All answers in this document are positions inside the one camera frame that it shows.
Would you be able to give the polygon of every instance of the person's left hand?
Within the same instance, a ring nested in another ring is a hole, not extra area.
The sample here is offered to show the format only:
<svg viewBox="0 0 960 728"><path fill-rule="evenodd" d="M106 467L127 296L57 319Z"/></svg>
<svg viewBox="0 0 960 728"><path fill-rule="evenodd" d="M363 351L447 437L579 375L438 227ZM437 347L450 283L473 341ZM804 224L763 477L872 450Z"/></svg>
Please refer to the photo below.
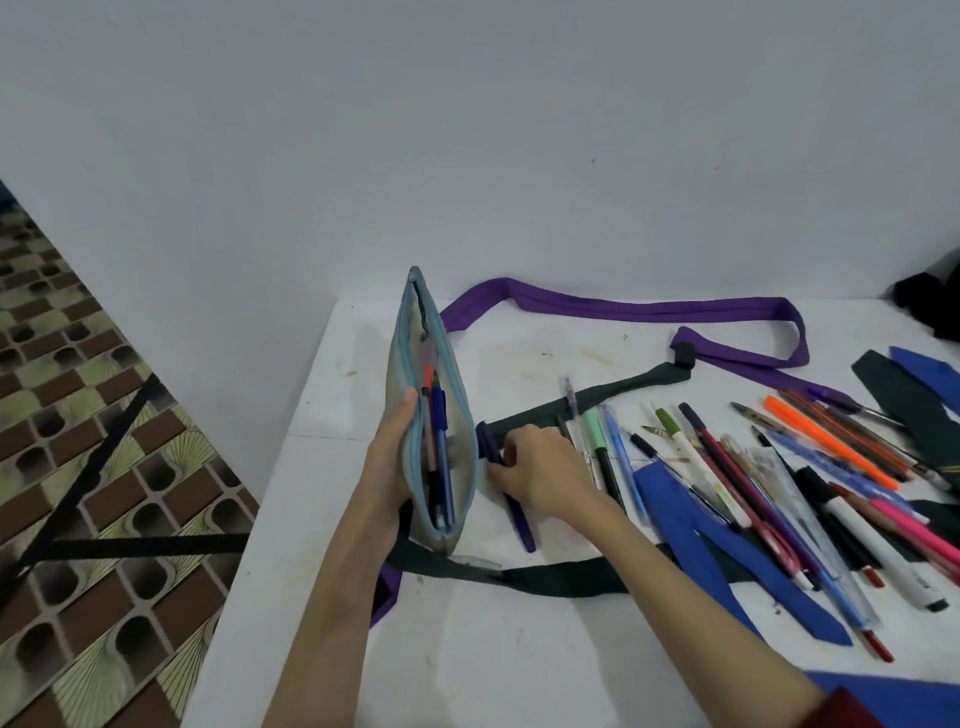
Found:
<svg viewBox="0 0 960 728"><path fill-rule="evenodd" d="M355 494L388 515L396 516L399 507L410 499L400 471L400 441L414 418L417 397L417 390L407 387L396 407L383 413L357 483Z"/></svg>

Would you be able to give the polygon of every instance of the person's right hand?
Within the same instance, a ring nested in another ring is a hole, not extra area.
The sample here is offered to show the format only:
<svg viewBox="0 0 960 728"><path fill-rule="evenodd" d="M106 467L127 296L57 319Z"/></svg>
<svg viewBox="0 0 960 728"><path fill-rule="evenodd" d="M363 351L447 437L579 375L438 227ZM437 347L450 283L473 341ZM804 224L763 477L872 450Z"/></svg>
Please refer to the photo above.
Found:
<svg viewBox="0 0 960 728"><path fill-rule="evenodd" d="M507 467L490 464L490 480L523 505L570 523L584 505L602 495L583 455L556 430L526 425L507 434Z"/></svg>

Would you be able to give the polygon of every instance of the patterned floor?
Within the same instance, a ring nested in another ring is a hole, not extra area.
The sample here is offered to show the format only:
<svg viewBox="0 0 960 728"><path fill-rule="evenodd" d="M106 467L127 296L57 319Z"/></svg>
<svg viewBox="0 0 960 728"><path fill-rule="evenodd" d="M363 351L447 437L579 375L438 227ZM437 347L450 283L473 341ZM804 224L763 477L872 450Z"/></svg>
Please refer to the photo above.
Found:
<svg viewBox="0 0 960 728"><path fill-rule="evenodd" d="M0 573L150 373L33 221L0 215ZM65 537L246 533L256 510L161 387ZM239 561L38 565L0 613L0 726L179 725Z"/></svg>

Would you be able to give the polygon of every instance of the person's right arm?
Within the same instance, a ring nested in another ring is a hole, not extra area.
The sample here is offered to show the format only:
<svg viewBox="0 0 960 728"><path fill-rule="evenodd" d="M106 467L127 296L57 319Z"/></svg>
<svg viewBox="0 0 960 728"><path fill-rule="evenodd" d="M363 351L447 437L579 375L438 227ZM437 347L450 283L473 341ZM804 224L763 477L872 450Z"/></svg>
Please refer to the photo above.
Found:
<svg viewBox="0 0 960 728"><path fill-rule="evenodd" d="M562 519L611 562L714 728L797 728L826 697L650 543L554 430L507 436L494 485Z"/></svg>

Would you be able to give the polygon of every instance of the open pencil pouch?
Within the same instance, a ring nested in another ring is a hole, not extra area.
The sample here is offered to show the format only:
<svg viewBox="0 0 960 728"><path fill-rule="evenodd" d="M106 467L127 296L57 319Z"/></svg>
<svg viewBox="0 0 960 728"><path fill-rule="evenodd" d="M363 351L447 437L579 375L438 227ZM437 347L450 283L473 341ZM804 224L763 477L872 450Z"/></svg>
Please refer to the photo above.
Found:
<svg viewBox="0 0 960 728"><path fill-rule="evenodd" d="M431 423L436 424L438 418L430 417L428 397L420 397L414 420L403 436L400 457L403 477L414 501L411 536L435 550L450 553L463 531L464 520L480 478L479 452L467 394L456 359L453 358L453 349L446 337L444 322L427 291L420 268L415 266L407 276L400 310L396 315L394 339L390 345L387 366L388 410L396 406L406 387L415 387L421 392L424 386L429 386L429 382L424 381L424 364L436 371L440 389L444 393L449 487L444 486L442 475L445 469L439 462L438 443L430 444L433 448L430 459L437 463L438 470L429 473L427 469L428 444L424 436L429 432L431 438L439 440L439 435L435 435L431 427ZM436 397L432 399L432 409L436 414L438 403ZM451 518L437 517L436 501L439 498L448 499L445 512Z"/></svg>

